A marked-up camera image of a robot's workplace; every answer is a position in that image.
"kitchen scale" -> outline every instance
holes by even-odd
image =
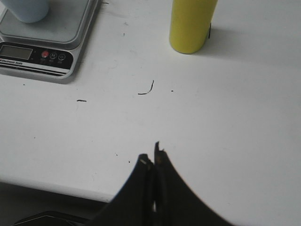
[[[100,0],[49,0],[47,16],[33,24],[5,10],[0,19],[0,73],[63,81],[83,53]]]

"scale button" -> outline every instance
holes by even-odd
[[[57,58],[57,53],[50,54],[50,59],[56,59],[56,58]]]
[[[41,56],[43,58],[47,58],[49,56],[49,52],[45,50],[44,52],[42,52]]]
[[[64,59],[66,59],[66,55],[65,55],[65,54],[60,54],[60,55],[58,56],[58,59],[59,59],[59,60],[64,60]]]

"dark floor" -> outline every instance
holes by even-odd
[[[58,211],[92,219],[105,204],[0,183],[0,226],[11,226],[23,218],[45,211]]]

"black object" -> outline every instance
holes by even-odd
[[[139,155],[127,182],[94,219],[60,219],[68,223],[72,220],[72,226],[79,220],[85,226],[233,226],[189,189],[166,152],[159,150],[159,143],[155,146],[155,163],[146,154]]]

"light blue cup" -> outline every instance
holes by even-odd
[[[1,0],[1,2],[24,23],[37,22],[49,11],[48,0]]]

